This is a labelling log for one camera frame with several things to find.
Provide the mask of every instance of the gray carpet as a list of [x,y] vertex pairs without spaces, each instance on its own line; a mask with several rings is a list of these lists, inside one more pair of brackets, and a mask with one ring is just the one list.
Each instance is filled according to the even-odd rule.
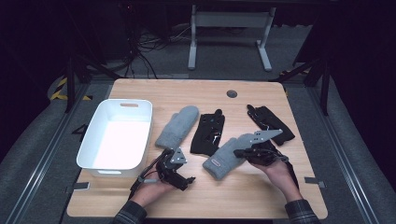
[[[182,39],[161,50],[152,50],[144,55],[161,78],[264,81],[277,77],[282,70],[292,68],[292,61],[309,29],[310,27],[275,27],[272,29],[266,46],[273,66],[273,71],[269,73],[264,72],[259,53],[254,45],[256,36],[261,34],[258,30],[247,29],[239,35],[231,35],[228,31],[216,29],[200,31],[197,64],[194,71],[187,68],[190,49],[190,42],[187,39]],[[127,76],[147,78],[148,69],[142,62],[136,59],[132,64],[134,72],[129,70]],[[153,78],[151,71],[148,77]],[[324,127],[322,115],[317,110],[318,95],[314,94],[313,99],[310,94],[311,89],[300,84],[303,77],[303,75],[297,76],[285,82],[284,86],[289,94],[290,106],[315,175],[326,185],[321,192],[329,215],[322,220],[322,223],[364,223],[359,204],[337,160],[334,143]],[[26,210],[20,215],[21,223],[58,223],[62,220],[63,223],[99,224],[110,220],[110,218],[74,218],[64,214],[70,196],[64,192],[65,188],[74,183],[79,172],[76,156],[80,136],[72,132],[81,125],[89,123],[97,105],[106,99],[109,88],[111,88],[111,81],[108,78],[96,76],[84,92],[86,95],[92,95],[93,99],[80,102],[70,118],[44,178],[40,180],[37,190],[32,192],[32,200],[26,202]],[[361,182],[378,223],[396,223],[395,192],[361,140],[333,83],[330,87],[328,106],[329,117],[325,119],[335,129],[337,139]],[[0,202],[2,202],[0,223],[6,222],[33,170],[39,164],[41,156],[45,154],[52,136],[57,132],[64,117],[64,109],[65,101],[52,101],[50,106],[21,135],[0,164]],[[288,223],[288,221],[274,220],[274,223]]]

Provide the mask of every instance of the gray mitten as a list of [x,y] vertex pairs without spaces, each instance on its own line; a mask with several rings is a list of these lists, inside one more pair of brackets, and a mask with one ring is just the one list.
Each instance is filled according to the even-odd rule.
[[221,180],[231,170],[245,161],[244,158],[236,158],[233,151],[251,147],[250,140],[254,136],[254,134],[246,133],[242,134],[238,139],[231,138],[204,162],[204,168],[217,180]]
[[198,118],[198,108],[188,105],[174,114],[155,142],[156,147],[177,149]]

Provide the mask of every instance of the white plastic bin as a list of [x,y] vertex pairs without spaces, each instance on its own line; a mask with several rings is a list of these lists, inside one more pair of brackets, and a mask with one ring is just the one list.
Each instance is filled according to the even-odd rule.
[[81,143],[78,166],[94,176],[139,176],[146,166],[151,118],[147,100],[104,100]]

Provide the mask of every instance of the desk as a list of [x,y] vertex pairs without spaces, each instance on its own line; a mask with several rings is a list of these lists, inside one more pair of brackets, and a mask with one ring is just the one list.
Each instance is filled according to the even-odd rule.
[[[235,98],[227,91],[237,92]],[[219,145],[231,137],[258,131],[247,115],[247,104],[266,105],[296,135],[277,147],[290,158],[301,193],[310,202],[319,218],[327,216],[318,185],[307,184],[304,177],[314,177],[303,140],[290,110],[283,87],[279,83],[215,80],[118,79],[109,98],[146,99],[153,104],[152,134],[148,162],[162,150],[154,143],[174,113],[186,105],[196,105],[200,114],[214,113],[220,108],[225,116]],[[181,148],[188,163],[177,172],[195,181],[185,191],[174,190],[147,207],[148,217],[157,218],[285,218],[286,203],[282,193],[266,175],[244,162],[221,181],[216,181],[202,166],[206,156],[190,154],[191,140],[198,127],[194,124]],[[126,202],[133,178],[93,177],[82,171],[78,182],[90,182],[87,190],[75,190],[67,208],[71,217],[113,217]]]

